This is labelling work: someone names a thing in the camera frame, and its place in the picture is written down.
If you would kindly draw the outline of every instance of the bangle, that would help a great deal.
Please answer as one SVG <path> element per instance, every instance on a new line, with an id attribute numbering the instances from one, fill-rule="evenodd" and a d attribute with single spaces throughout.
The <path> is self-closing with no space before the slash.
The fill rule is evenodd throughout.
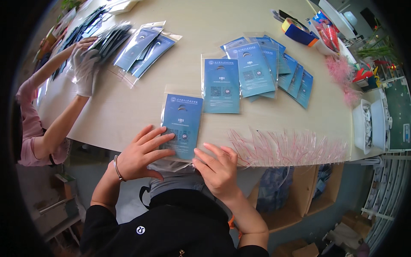
<path id="1" fill-rule="evenodd" d="M 121 175 L 120 175 L 120 172 L 118 171 L 118 168 L 117 168 L 117 157 L 118 157 L 118 155 L 115 155 L 114 156 L 114 162 L 113 162 L 113 164 L 114 164 L 114 168 L 115 168 L 115 171 L 117 172 L 117 175 L 118 175 L 118 179 L 120 179 L 121 181 L 127 181 L 127 180 L 125 180 Z"/>

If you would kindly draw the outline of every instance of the woman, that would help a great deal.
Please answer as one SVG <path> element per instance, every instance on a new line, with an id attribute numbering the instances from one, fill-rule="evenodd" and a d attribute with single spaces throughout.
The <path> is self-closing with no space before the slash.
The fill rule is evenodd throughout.
<path id="1" fill-rule="evenodd" d="M 155 194 L 149 211 L 128 223 L 117 223 L 115 205 L 121 181 L 143 177 L 163 181 L 163 176 L 158 171 L 148 170 L 147 165 L 175 154 L 171 149 L 155 150 L 173 139 L 174 134 L 157 137 L 166 128 L 151 129 L 149 125 L 138 133 L 110 162 L 97 184 L 87 210 L 81 252 L 93 256 L 268 257 L 267 225 L 238 188 L 237 154 L 226 146 L 219 148 L 204 144 L 217 159 L 197 148 L 194 150 L 205 162 L 193 159 L 212 198 L 201 193 L 195 184 L 188 188 L 186 183 L 181 188 L 178 182 L 174 188 Z M 160 184 L 156 183 L 156 188 L 161 188 Z M 214 197 L 221 200 L 236 218 L 242 232 L 238 249 L 229 234 L 229 217 Z"/>
<path id="2" fill-rule="evenodd" d="M 90 70 L 90 65 L 98 61 L 93 57 L 96 52 L 89 51 L 80 56 L 97 37 L 89 37 L 61 51 L 37 72 L 26 80 L 18 89 L 16 99 L 21 107 L 23 140 L 18 163 L 24 166 L 44 166 L 64 162 L 69 153 L 69 140 L 66 136 L 73 127 L 81 110 L 92 95 L 92 85 L 95 74 L 91 72 L 77 82 L 77 95 L 64 112 L 57 117 L 48 130 L 43 129 L 39 114 L 32 102 L 37 97 L 36 89 L 55 72 L 60 65 L 73 54 L 75 73 Z"/>

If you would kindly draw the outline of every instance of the gloved hand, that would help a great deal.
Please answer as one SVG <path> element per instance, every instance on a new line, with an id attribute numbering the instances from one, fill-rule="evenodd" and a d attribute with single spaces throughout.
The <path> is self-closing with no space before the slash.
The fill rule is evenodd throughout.
<path id="1" fill-rule="evenodd" d="M 97 49 L 88 51 L 82 56 L 84 52 L 82 49 L 75 49 L 72 54 L 72 65 L 74 66 L 77 94 L 90 97 L 98 73 L 95 63 L 100 60 L 100 57 Z"/>

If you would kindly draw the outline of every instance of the table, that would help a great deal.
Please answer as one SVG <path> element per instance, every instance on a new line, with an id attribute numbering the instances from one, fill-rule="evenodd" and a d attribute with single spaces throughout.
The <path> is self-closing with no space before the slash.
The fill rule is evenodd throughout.
<path id="1" fill-rule="evenodd" d="M 77 14 L 67 34 L 105 3 L 105 0 L 93 0 Z M 201 53 L 218 51 L 217 46 L 240 37 L 242 32 L 268 31 L 286 46 L 286 53 L 314 76 L 308 109 L 304 110 L 281 90 L 275 100 L 267 98 L 250 103 L 242 99 L 241 114 L 203 114 L 197 146 L 203 150 L 203 142 L 232 146 L 225 133 L 230 129 L 246 138 L 251 138 L 250 128 L 271 132 L 309 130 L 316 133 L 317 141 L 323 136 L 329 140 L 338 138 L 346 141 L 348 148 L 341 161 L 365 158 L 353 144 L 351 109 L 344 104 L 340 88 L 332 82 L 325 57 L 316 48 L 288 38 L 281 30 L 281 23 L 272 17 L 270 9 L 281 9 L 300 21 L 315 14 L 307 0 L 150 0 L 139 2 L 129 13 L 110 18 L 103 26 L 130 21 L 133 28 L 139 28 L 144 23 L 167 20 L 165 29 L 183 35 L 183 38 L 132 89 L 107 70 L 112 64 L 102 67 L 93 97 L 68 137 L 122 151 L 144 126 L 160 125 L 166 85 L 174 93 L 201 94 Z M 47 87 L 47 94 L 38 110 L 46 129 L 76 94 L 76 86 L 64 74 Z M 267 166 L 262 162 L 254 165 Z"/>

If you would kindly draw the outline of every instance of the logo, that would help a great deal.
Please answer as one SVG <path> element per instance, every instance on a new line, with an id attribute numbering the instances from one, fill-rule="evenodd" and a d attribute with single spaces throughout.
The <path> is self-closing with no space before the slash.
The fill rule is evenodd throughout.
<path id="1" fill-rule="evenodd" d="M 139 235 L 144 234 L 144 232 L 145 232 L 145 227 L 139 226 L 139 227 L 136 229 L 136 232 L 137 232 L 137 234 L 139 234 Z"/>

